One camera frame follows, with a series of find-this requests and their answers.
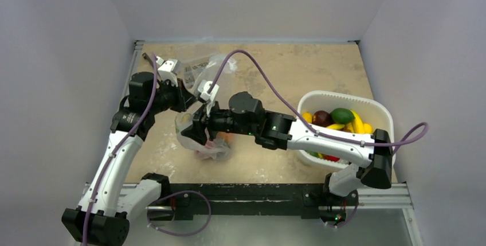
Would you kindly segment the clear plastic bag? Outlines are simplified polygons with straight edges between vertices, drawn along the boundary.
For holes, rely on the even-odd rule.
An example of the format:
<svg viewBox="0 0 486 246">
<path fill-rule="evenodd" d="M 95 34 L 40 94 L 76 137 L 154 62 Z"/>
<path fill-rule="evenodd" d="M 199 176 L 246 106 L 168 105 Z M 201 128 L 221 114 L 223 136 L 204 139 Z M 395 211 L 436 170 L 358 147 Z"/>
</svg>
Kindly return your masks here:
<svg viewBox="0 0 486 246">
<path fill-rule="evenodd" d="M 183 63 L 183 83 L 196 102 L 175 118 L 178 142 L 194 152 L 198 159 L 221 161 L 229 158 L 231 140 L 211 127 L 212 120 L 222 118 L 232 95 L 234 59 L 223 64 L 226 55 L 212 54 Z"/>
</svg>

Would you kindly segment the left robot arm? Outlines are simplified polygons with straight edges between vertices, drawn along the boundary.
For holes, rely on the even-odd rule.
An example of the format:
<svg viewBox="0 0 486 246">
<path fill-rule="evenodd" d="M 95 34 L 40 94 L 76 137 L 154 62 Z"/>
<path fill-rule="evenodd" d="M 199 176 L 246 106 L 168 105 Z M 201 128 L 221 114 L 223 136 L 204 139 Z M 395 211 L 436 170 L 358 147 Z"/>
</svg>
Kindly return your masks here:
<svg viewBox="0 0 486 246">
<path fill-rule="evenodd" d="M 148 173 L 135 190 L 121 190 L 135 155 L 145 142 L 155 115 L 167 110 L 186 111 L 196 98 L 180 78 L 158 79 L 152 72 L 131 76 L 129 92 L 112 118 L 105 154 L 92 183 L 77 207 L 65 209 L 61 221 L 82 245 L 123 245 L 131 220 L 149 204 L 169 202 L 168 177 Z"/>
</svg>

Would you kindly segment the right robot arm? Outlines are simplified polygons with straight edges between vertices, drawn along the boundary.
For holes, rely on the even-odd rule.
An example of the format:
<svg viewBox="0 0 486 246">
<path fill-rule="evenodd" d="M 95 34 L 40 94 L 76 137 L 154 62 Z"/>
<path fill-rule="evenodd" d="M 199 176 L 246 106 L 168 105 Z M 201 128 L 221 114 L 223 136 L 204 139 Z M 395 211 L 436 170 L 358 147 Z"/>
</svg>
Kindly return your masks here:
<svg viewBox="0 0 486 246">
<path fill-rule="evenodd" d="M 323 200 L 329 204 L 362 186 L 389 189 L 392 185 L 393 151 L 386 130 L 356 134 L 311 125 L 268 111 L 248 92 L 239 92 L 229 99 L 227 109 L 216 101 L 203 104 L 181 129 L 182 136 L 201 145 L 219 132 L 253 136 L 256 144 L 270 150 L 314 151 L 348 161 L 347 167 L 328 175 L 322 188 Z"/>
</svg>

